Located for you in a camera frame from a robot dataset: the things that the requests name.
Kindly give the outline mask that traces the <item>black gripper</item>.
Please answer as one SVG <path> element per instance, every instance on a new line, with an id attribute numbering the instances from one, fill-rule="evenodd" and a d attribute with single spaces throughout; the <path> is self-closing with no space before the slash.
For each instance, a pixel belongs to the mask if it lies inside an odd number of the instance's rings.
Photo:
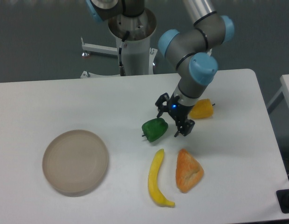
<path id="1" fill-rule="evenodd" d="M 174 137 L 177 137 L 179 134 L 187 136 L 195 125 L 193 120 L 188 119 L 188 114 L 192 110 L 193 105 L 183 105 L 179 103 L 179 99 L 179 96 L 172 94 L 171 98 L 169 98 L 168 93 L 164 93 L 160 95 L 155 103 L 155 106 L 158 108 L 157 118 L 161 117 L 163 113 L 168 112 L 174 119 L 177 127 Z"/>

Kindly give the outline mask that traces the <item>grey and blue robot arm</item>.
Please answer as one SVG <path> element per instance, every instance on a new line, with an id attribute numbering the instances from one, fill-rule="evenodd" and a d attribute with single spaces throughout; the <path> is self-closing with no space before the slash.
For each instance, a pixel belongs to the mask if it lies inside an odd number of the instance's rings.
<path id="1" fill-rule="evenodd" d="M 117 42 L 116 55 L 120 76 L 144 75 L 150 67 L 150 38 L 157 21 L 142 0 L 88 0 L 86 5 L 97 22 L 107 21 Z M 177 134 L 187 136 L 195 122 L 188 118 L 191 109 L 218 70 L 209 50 L 230 41 L 234 24 L 219 15 L 209 0 L 185 0 L 193 24 L 181 33 L 166 31 L 158 41 L 158 50 L 180 75 L 172 95 L 161 95 L 156 101 L 158 116 L 168 113 L 175 121 Z"/>

